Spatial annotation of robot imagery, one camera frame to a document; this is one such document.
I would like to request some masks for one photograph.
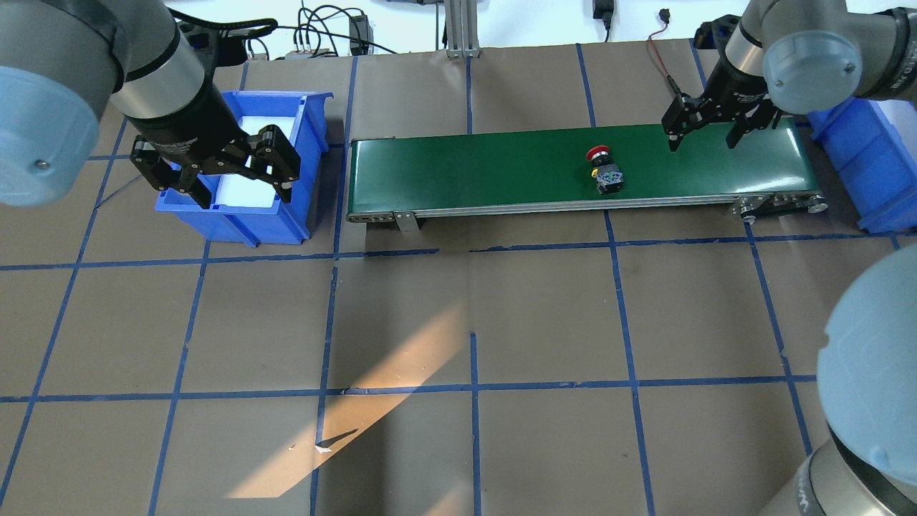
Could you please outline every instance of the blue plastic bin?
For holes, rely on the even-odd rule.
[[[850,98],[809,114],[869,232],[917,226],[917,163],[876,101]]]
[[[270,208],[243,208],[211,204],[203,209],[189,196],[174,190],[160,193],[156,210],[174,213],[210,241],[237,241],[257,247],[260,243],[300,244],[312,236],[315,220],[314,196],[325,140],[325,100],[330,93],[313,92],[225,92],[223,97],[237,119],[242,117],[290,117],[293,132],[287,135],[302,158],[299,181],[293,183],[293,200],[283,203],[278,196]],[[221,175],[199,175],[216,194]]]

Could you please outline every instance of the blue tape line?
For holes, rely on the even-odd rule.
[[[707,238],[707,239],[619,241],[619,242],[616,242],[614,245],[616,247],[663,245],[663,244],[694,245],[694,244],[701,244],[701,243],[745,243],[745,241],[746,241],[745,237],[722,237],[722,238]]]
[[[227,392],[182,392],[179,394],[179,399],[315,398],[323,394],[325,394],[325,391],[320,388],[236,390]]]
[[[124,117],[121,120],[121,128],[118,130],[118,135],[115,139],[115,147],[112,149],[112,156],[115,155],[117,148],[121,145],[121,139],[124,136],[124,130],[126,127],[127,117]],[[108,166],[105,168],[105,175],[102,176],[102,182],[99,184],[99,190],[95,195],[95,203],[93,206],[99,204],[99,200],[105,194],[105,186],[108,184],[108,177],[111,175],[113,164],[113,160],[108,161]],[[80,251],[76,257],[76,263],[74,264],[73,271],[70,274],[70,281],[68,282],[67,288],[64,291],[63,300],[61,301],[61,309],[58,310],[57,319],[54,320],[54,329],[51,331],[51,336],[48,339],[48,346],[45,348],[45,354],[41,359],[41,367],[39,368],[38,376],[36,377],[35,384],[32,387],[32,393],[28,398],[26,413],[22,418],[22,424],[19,426],[19,434],[17,434],[16,437],[16,444],[13,446],[13,453],[10,455],[9,463],[6,465],[6,473],[4,474],[3,484],[0,484],[0,508],[3,507],[4,499],[6,499],[6,492],[9,489],[9,483],[13,478],[13,470],[16,467],[16,461],[19,457],[19,452],[22,450],[22,443],[26,439],[28,424],[32,420],[32,412],[35,410],[35,404],[38,402],[41,384],[44,382],[45,374],[48,372],[48,364],[51,360],[51,354],[54,352],[54,346],[57,343],[58,334],[61,332],[61,324],[63,323],[64,314],[67,313],[67,305],[70,303],[70,296],[73,293],[73,286],[76,284],[76,276],[77,273],[79,273],[78,265],[83,260],[83,255],[86,253],[86,245],[89,243],[89,237],[93,233],[93,225],[95,224],[95,217],[97,214],[98,210],[93,208],[93,211],[89,216],[89,221],[86,224],[86,231],[83,234],[83,241],[80,243]]]
[[[350,89],[347,97],[347,114],[344,118],[344,152],[341,157],[341,173],[337,179],[337,212],[335,213],[335,258],[341,250],[341,222],[344,218],[344,189],[347,188],[347,161],[350,155],[350,148],[347,145],[350,142],[350,122],[353,118],[353,97],[357,84],[357,63],[359,56],[353,57],[350,64]]]
[[[467,134],[474,134],[474,116],[471,110],[471,57],[465,58],[465,106],[468,110]]]
[[[156,464],[156,475],[153,478],[153,490],[149,497],[148,516],[156,514],[156,504],[160,499],[160,485],[162,483],[162,472],[166,465],[166,455],[169,452],[169,440],[171,438],[172,425],[175,422],[175,410],[178,408],[178,401],[182,394],[182,381],[184,380],[184,369],[188,362],[188,343],[194,335],[194,323],[197,320],[197,309],[201,303],[201,293],[204,291],[204,279],[207,274],[207,258],[210,255],[210,241],[204,242],[204,253],[201,257],[200,274],[197,276],[197,286],[194,288],[194,297],[191,302],[191,310],[188,314],[188,327],[185,330],[184,342],[182,343],[182,355],[179,358],[178,370],[175,372],[175,384],[172,387],[171,401],[169,403],[169,414],[166,416],[166,428],[162,435],[162,446],[160,447],[160,458]]]
[[[315,417],[315,443],[321,443],[325,439],[325,411],[327,397],[325,395],[328,389],[328,376],[331,371],[331,342],[334,337],[335,328],[335,302],[337,299],[337,274],[338,269],[335,266],[331,269],[331,286],[328,288],[328,312],[325,320],[325,350],[322,353],[322,378],[320,381],[321,392],[318,398],[318,413]],[[312,485],[310,487],[309,513],[315,514],[315,506],[318,504],[318,477],[319,470],[316,468],[312,472]]]
[[[478,334],[470,337],[471,384],[478,385]],[[474,516],[481,516],[481,411],[478,403],[479,391],[471,391],[471,456],[472,483],[474,485]]]
[[[133,185],[134,183],[136,183],[137,180],[138,180],[139,178],[141,178],[141,177],[143,177],[143,176],[140,175],[140,174],[138,174],[136,177],[134,177],[133,179],[131,179],[130,181],[128,181],[124,186],[121,186],[120,188],[118,188],[117,190],[115,190],[115,192],[114,192],[112,195],[110,195],[110,196],[108,196],[108,197],[102,199],[101,202],[99,202],[98,204],[95,205],[95,208],[96,208],[96,209],[101,208],[102,205],[105,204],[106,202],[108,202],[109,199],[111,199],[112,197],[114,197],[114,196],[120,194],[122,190],[124,190],[124,189],[127,188],[128,186],[131,186],[131,185]]]
[[[35,264],[35,265],[0,265],[0,272],[4,271],[48,271],[53,269],[73,269],[75,264]]]
[[[228,256],[223,258],[209,258],[210,264],[244,264],[249,262],[301,262],[306,260],[330,260],[335,255],[329,252],[317,254],[271,254],[265,256]]]
[[[787,386],[790,388],[790,399],[793,403],[793,410],[796,412],[796,422],[800,427],[800,437],[802,438],[802,447],[805,449],[807,455],[812,454],[812,443],[809,441],[809,431],[806,428],[805,417],[802,414],[802,405],[800,404],[799,393],[796,391],[796,383],[793,380],[793,372],[790,367],[790,359],[787,358],[785,353],[785,346],[783,342],[783,335],[780,333],[780,325],[777,321],[777,311],[774,309],[774,300],[770,295],[770,288],[768,287],[768,279],[764,274],[764,266],[761,264],[761,255],[758,253],[755,234],[751,230],[751,226],[746,224],[746,238],[748,240],[748,245],[751,247],[752,258],[755,260],[755,268],[757,269],[757,280],[761,285],[761,292],[764,294],[764,302],[768,308],[768,317],[770,318],[770,326],[774,331],[774,340],[777,343],[777,349],[780,354],[780,362],[783,364],[783,374],[787,380]]]
[[[605,229],[608,231],[608,243],[612,251],[612,269],[614,274],[614,291],[618,300],[618,313],[621,316],[621,333],[624,336],[624,353],[627,357],[627,377],[631,388],[631,402],[634,407],[634,425],[636,429],[637,448],[640,452],[640,468],[643,471],[643,489],[646,494],[646,512],[656,516],[656,503],[653,501],[653,483],[649,474],[649,458],[646,453],[646,437],[643,432],[643,412],[640,409],[640,383],[637,379],[634,363],[634,349],[631,345],[630,326],[627,323],[627,308],[624,303],[624,284],[621,281],[621,266],[614,238],[612,219],[605,210]]]
[[[362,255],[365,258],[379,258],[382,256],[424,256],[437,253],[439,249],[412,249],[408,251],[367,251]]]
[[[39,396],[39,403],[71,403],[74,401],[152,401],[171,399],[164,392],[134,394],[49,394]]]
[[[239,89],[239,91],[245,89],[245,82],[246,82],[248,79],[249,79],[249,62],[246,61],[245,64],[242,65],[242,78],[239,79],[239,81],[238,81],[238,89]]]
[[[586,107],[589,108],[589,125],[595,127],[595,109],[592,105],[592,90],[589,88],[589,75],[586,73],[586,60],[582,57],[582,45],[576,44],[577,57],[580,59],[580,73],[582,74],[582,87],[586,90]]]
[[[795,383],[812,383],[815,375],[793,375]],[[723,385],[774,384],[787,381],[785,376],[720,376],[709,378],[659,378],[638,380],[640,387],[692,387]],[[431,394],[442,392],[473,392],[475,390],[557,390],[592,388],[628,388],[630,380],[595,380],[586,382],[522,382],[490,384],[443,384],[414,387],[349,387],[349,388],[301,388],[280,390],[239,390],[182,392],[179,399],[251,399],[251,398],[316,398],[321,396],[390,396],[399,394]],[[76,401],[150,401],[171,399],[168,392],[128,394],[54,394],[39,395],[37,403],[58,403]],[[0,403],[24,403],[29,396],[4,396]]]
[[[758,384],[779,384],[787,381],[785,376],[732,376],[719,378],[682,378],[638,380],[640,387],[693,387],[693,386],[743,386]]]
[[[917,233],[908,231],[893,231],[885,233],[863,233],[863,234],[825,234],[825,235],[783,235],[770,237],[756,237],[758,242],[775,242],[775,241],[830,241],[830,240],[852,240],[852,239],[876,239],[876,238],[894,238],[897,240],[901,236],[917,236]],[[699,238],[699,239],[676,239],[676,240],[644,240],[644,241],[618,241],[616,247],[628,246],[650,246],[664,244],[694,245],[708,243],[739,243],[745,242],[745,237],[720,237],[720,238]],[[547,244],[522,244],[511,246],[494,246],[487,249],[476,249],[470,252],[508,252],[508,251],[549,251],[560,249],[597,249],[608,247],[607,242],[574,242],[574,243],[547,243]],[[263,256],[229,256],[224,258],[208,258],[210,264],[234,264],[246,262],[274,262],[274,261],[298,261],[298,260],[327,260],[331,258],[373,258],[378,256],[416,256],[418,254],[436,254],[439,249],[408,249],[400,251],[370,251],[370,252],[339,252],[334,255],[330,252],[317,254],[266,254]],[[171,260],[136,260],[124,262],[83,262],[80,264],[22,264],[22,265],[0,265],[0,272],[4,271],[39,271],[50,269],[72,269],[72,268],[104,268],[104,267],[147,267],[157,265],[191,265],[200,264],[200,258],[180,258]]]
[[[179,392],[182,389],[182,378],[184,376],[184,366],[188,360],[188,344],[182,346],[182,357],[179,359],[178,373],[175,375],[175,386],[172,388],[171,402],[169,403],[169,415],[166,416],[166,429],[162,436],[162,445],[160,446],[160,458],[156,462],[156,475],[153,478],[152,495],[149,497],[149,509],[147,516],[156,514],[156,504],[160,500],[160,487],[162,485],[162,472],[166,466],[166,454],[169,452],[169,440],[171,438],[172,425],[175,423],[175,410],[178,408]]]
[[[76,265],[79,269],[106,269],[114,267],[157,267],[164,265],[200,265],[200,258],[186,258],[177,260],[136,260],[131,262],[87,262]]]
[[[778,235],[772,237],[755,237],[755,241],[823,241],[823,240],[856,240],[856,239],[884,239],[894,233],[862,233],[857,235],[830,233],[825,235]]]
[[[109,160],[126,160],[130,158],[128,154],[116,154],[114,156],[89,156],[87,162],[107,162]]]
[[[703,89],[707,89],[707,74],[703,72],[701,55],[694,48],[694,43],[691,40],[688,40],[688,46],[691,47],[691,54],[694,55],[694,64],[697,66],[697,74],[701,77],[701,86],[703,86]]]
[[[478,385],[478,334],[471,332],[471,384]]]
[[[555,251],[560,249],[601,249],[604,247],[608,247],[607,241],[590,241],[582,243],[541,243],[511,246],[495,245],[487,249],[476,249],[471,252]]]

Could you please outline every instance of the power adapter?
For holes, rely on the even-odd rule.
[[[350,55],[367,55],[372,51],[372,27],[366,15],[350,18]]]
[[[611,29],[614,0],[592,0],[592,19],[600,19],[605,29]]]

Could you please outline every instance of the red wire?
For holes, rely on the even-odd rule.
[[[662,71],[665,72],[666,76],[668,77],[671,75],[671,73],[668,72],[668,68],[666,68],[666,64],[662,61],[662,56],[659,55],[659,49],[656,48],[656,43],[653,41],[653,36],[656,36],[657,34],[662,34],[667,29],[668,29],[668,23],[666,24],[665,27],[650,34],[649,38],[646,38],[646,42],[649,43],[650,48],[653,49],[653,52],[656,53],[656,58],[659,59],[659,65],[662,66]]]

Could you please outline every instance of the green conveyor belt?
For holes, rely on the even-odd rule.
[[[352,143],[348,220],[726,203],[819,186],[791,120],[725,145],[717,124],[668,150],[659,125]],[[608,145],[624,189],[601,196],[586,151]]]

